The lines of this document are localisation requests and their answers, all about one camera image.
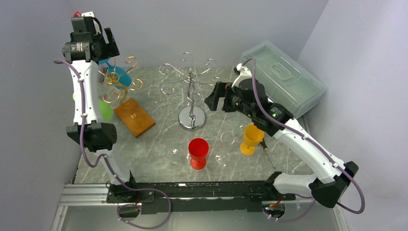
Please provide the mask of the blue plastic wine glass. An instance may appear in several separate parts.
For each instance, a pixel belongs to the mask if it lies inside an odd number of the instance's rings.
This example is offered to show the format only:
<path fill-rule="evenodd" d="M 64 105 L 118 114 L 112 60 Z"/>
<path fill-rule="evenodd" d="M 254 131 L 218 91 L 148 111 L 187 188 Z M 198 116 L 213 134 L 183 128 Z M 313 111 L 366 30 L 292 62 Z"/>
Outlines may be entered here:
<path fill-rule="evenodd" d="M 129 87 L 132 79 L 126 71 L 115 65 L 108 63 L 109 58 L 105 60 L 99 60 L 99 65 L 106 64 L 107 70 L 105 71 L 105 79 L 108 78 L 108 82 L 114 85 L 117 89 L 123 89 L 123 87 Z"/>

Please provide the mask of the red plastic wine glass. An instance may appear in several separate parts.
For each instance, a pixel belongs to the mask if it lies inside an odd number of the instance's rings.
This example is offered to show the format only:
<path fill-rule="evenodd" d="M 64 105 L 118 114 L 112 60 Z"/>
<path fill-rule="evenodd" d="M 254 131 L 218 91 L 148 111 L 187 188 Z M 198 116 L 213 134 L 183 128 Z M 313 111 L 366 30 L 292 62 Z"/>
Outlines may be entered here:
<path fill-rule="evenodd" d="M 191 157 L 190 165 L 193 169 L 200 170 L 206 166 L 209 144 L 205 139 L 195 138 L 190 141 L 188 151 Z"/>

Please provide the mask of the orange plastic wine glass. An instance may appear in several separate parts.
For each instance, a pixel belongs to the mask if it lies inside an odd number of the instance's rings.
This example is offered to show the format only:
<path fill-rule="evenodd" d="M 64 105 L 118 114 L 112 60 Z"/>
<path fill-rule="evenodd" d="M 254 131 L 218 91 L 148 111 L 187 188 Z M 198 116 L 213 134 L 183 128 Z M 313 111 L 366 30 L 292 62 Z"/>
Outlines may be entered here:
<path fill-rule="evenodd" d="M 240 151 L 244 155 L 253 155 L 256 151 L 256 146 L 261 143 L 265 132 L 258 129 L 254 124 L 248 125 L 243 134 L 243 142 L 240 144 Z"/>

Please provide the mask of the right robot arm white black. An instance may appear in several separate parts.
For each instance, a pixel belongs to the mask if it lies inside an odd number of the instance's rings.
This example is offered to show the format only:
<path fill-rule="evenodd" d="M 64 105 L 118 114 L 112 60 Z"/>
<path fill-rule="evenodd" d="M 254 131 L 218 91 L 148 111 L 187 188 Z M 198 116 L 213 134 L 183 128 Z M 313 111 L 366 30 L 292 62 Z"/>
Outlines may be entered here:
<path fill-rule="evenodd" d="M 333 208 L 350 184 L 356 187 L 361 205 L 365 205 L 361 188 L 354 180 L 358 165 L 344 162 L 324 149 L 303 131 L 298 120 L 279 103 L 268 100 L 264 86 L 257 80 L 245 79 L 237 86 L 218 81 L 204 102 L 211 111 L 223 99 L 222 111 L 239 112 L 251 119 L 254 130 L 279 140 L 295 152 L 313 171 L 311 175 L 275 172 L 265 186 L 266 196 L 276 200 L 283 194 L 312 197 L 321 205 Z"/>

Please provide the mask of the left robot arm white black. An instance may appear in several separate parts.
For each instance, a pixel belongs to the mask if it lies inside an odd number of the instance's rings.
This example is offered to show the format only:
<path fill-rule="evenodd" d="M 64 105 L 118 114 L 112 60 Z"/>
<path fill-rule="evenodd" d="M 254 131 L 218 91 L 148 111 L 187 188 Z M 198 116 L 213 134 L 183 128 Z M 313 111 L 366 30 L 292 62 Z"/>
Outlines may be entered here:
<path fill-rule="evenodd" d="M 105 123 L 100 111 L 97 93 L 99 61 L 120 54 L 110 28 L 102 28 L 94 12 L 71 18 L 73 32 L 70 41 L 62 48 L 63 59 L 70 69 L 74 88 L 75 114 L 73 125 L 66 133 L 80 145 L 81 154 L 90 168 L 103 163 L 109 178 L 110 190 L 126 202 L 134 201 L 138 188 L 131 171 L 115 151 L 117 130 L 114 124 Z"/>

